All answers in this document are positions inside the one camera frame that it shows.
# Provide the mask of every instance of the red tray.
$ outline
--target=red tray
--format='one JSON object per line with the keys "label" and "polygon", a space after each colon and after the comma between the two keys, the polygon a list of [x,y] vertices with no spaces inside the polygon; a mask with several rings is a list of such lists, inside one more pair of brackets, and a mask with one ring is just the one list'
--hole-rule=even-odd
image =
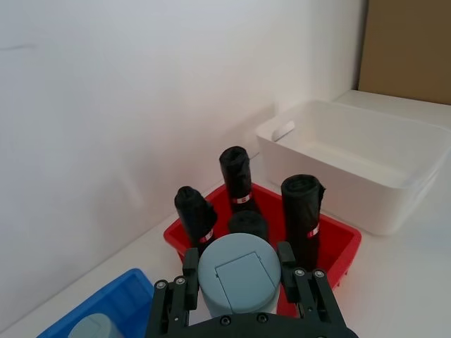
{"label": "red tray", "polygon": [[[285,226],[282,207],[282,196],[259,185],[253,184],[253,193],[263,216],[269,224],[269,241],[276,248],[278,242],[285,241]],[[221,186],[206,197],[218,213],[218,221],[214,226],[216,237],[228,234],[227,222],[232,215],[228,202],[226,186]],[[181,259],[186,249],[191,247],[182,223],[176,220],[164,232],[164,239],[177,250]],[[338,222],[328,216],[320,217],[320,250],[318,266],[327,271],[328,281],[332,288],[339,285],[347,274],[359,248],[362,235],[349,225]],[[277,314],[296,316],[296,308],[289,304],[280,289]]]}

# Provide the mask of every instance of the black garbage bag roll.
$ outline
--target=black garbage bag roll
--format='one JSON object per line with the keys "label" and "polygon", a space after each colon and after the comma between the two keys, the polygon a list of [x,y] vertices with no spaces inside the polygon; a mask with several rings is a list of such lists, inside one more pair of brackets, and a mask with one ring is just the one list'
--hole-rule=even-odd
{"label": "black garbage bag roll", "polygon": [[181,187],[174,198],[174,204],[191,244],[202,254],[215,240],[213,226],[218,216],[213,206],[191,187]]}
{"label": "black garbage bag roll", "polygon": [[281,189],[287,241],[297,264],[312,271],[318,261],[319,211],[325,189],[312,175],[291,176]]}
{"label": "black garbage bag roll", "polygon": [[251,210],[260,213],[252,194],[251,170],[246,149],[241,146],[226,149],[219,157],[219,163],[232,212]]}
{"label": "black garbage bag roll", "polygon": [[244,210],[232,215],[228,221],[228,229],[231,234],[245,232],[268,241],[268,223],[255,211]]}

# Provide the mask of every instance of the brown cardboard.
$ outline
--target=brown cardboard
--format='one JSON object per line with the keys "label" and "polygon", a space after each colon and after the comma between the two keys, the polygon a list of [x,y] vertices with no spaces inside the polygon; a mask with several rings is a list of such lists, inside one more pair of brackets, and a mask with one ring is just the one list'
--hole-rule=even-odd
{"label": "brown cardboard", "polygon": [[451,1],[369,0],[359,90],[451,104]]}

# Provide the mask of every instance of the gray cylindrical object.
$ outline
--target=gray cylindrical object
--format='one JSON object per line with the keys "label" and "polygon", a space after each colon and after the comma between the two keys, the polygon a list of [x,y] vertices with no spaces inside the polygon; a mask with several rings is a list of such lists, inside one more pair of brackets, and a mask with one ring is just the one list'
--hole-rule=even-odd
{"label": "gray cylindrical object", "polygon": [[68,338],[123,338],[111,319],[103,313],[84,317],[70,331]]}
{"label": "gray cylindrical object", "polygon": [[214,241],[199,260],[199,284],[212,317],[274,313],[280,263],[274,249],[252,234],[229,234]]}

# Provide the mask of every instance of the blue tray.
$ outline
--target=blue tray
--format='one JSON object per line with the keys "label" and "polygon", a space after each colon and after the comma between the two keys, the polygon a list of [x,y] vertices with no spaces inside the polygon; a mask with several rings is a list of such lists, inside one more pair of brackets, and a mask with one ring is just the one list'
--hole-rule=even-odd
{"label": "blue tray", "polygon": [[143,338],[149,319],[154,287],[140,269],[132,269],[102,287],[37,338],[67,338],[87,315],[103,313],[124,338]]}

